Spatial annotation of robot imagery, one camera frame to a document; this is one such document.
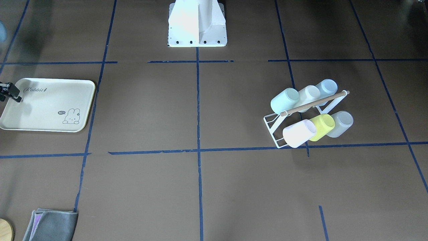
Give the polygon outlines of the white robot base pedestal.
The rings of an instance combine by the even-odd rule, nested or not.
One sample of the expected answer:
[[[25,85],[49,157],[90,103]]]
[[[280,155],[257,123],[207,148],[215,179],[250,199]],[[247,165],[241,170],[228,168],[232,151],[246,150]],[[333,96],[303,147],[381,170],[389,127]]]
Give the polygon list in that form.
[[[228,42],[225,7],[217,0],[176,0],[169,5],[168,24],[168,47],[224,47]]]

